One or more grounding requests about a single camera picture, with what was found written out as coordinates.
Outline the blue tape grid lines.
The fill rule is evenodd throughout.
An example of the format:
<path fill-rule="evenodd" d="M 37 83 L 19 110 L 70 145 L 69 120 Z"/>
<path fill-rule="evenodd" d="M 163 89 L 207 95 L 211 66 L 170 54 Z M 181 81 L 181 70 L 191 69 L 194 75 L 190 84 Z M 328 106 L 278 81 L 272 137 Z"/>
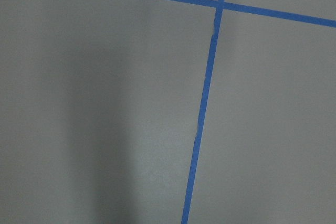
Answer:
<path fill-rule="evenodd" d="M 230 2 L 226 2 L 225 0 L 167 0 L 167 1 L 181 2 L 181 3 L 192 4 L 192 5 L 204 6 L 204 7 L 211 7 L 215 9 L 215 16 L 214 16 L 214 22 L 213 22 L 213 34 L 211 36 L 211 42 L 209 45 L 207 65 L 206 65 L 206 70 L 205 70 L 205 78 L 204 78 L 204 84 L 203 84 L 203 90 L 202 90 L 202 98 L 200 101 L 200 106 L 199 106 L 200 108 L 199 108 L 198 119 L 197 119 L 197 131 L 196 131 L 195 140 L 193 144 L 190 170 L 188 173 L 183 212 L 182 212 L 182 217 L 181 217 L 181 223 L 188 223 L 223 11 L 231 10 L 231 11 L 235 11 L 239 13 L 249 13 L 249 14 L 255 14 L 255 15 L 266 16 L 266 17 L 293 20 L 296 22 L 314 24 L 314 25 L 325 26 L 325 27 L 332 27 L 332 28 L 335 27 L 335 20 L 295 14 L 295 13 L 289 13 L 289 12 L 282 12 L 279 10 L 266 9 L 266 8 L 255 7 L 255 6 L 230 3 Z"/>

